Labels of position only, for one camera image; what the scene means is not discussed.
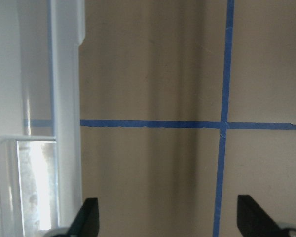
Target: silver bolt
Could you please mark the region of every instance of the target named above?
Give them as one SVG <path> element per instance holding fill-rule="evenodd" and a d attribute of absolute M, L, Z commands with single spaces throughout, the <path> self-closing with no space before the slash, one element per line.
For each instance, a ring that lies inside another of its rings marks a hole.
<path fill-rule="evenodd" d="M 289 234 L 290 237 L 296 237 L 296 231 L 294 231 L 294 230 L 290 230 L 288 232 L 288 234 Z"/>

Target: white plastic container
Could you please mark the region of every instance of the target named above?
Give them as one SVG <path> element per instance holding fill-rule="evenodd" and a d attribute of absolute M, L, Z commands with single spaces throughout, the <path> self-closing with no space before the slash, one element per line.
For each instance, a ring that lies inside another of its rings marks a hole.
<path fill-rule="evenodd" d="M 82 205 L 84 30 L 82 0 L 0 0 L 0 237 L 68 227 Z"/>

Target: metal screw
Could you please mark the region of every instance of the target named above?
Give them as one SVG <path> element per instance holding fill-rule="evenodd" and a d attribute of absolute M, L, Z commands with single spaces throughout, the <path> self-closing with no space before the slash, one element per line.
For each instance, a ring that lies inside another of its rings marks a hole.
<path fill-rule="evenodd" d="M 296 231 L 294 231 L 294 230 L 290 230 L 288 232 L 288 234 L 289 234 L 290 237 L 296 237 Z"/>

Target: black object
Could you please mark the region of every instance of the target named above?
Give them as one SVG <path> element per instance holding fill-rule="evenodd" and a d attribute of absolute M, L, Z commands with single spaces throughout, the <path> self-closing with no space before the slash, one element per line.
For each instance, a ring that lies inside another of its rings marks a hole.
<path fill-rule="evenodd" d="M 296 237 L 296 229 L 281 229 L 250 195 L 238 196 L 237 226 L 243 237 Z"/>
<path fill-rule="evenodd" d="M 100 229 L 97 198 L 87 198 L 66 234 L 53 237 L 97 237 Z"/>

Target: small clear compartment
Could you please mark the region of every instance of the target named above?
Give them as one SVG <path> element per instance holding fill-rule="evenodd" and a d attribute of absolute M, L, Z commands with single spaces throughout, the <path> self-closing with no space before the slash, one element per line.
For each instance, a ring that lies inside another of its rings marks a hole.
<path fill-rule="evenodd" d="M 58 227 L 55 153 L 53 138 L 0 138 L 3 237 L 41 237 Z"/>

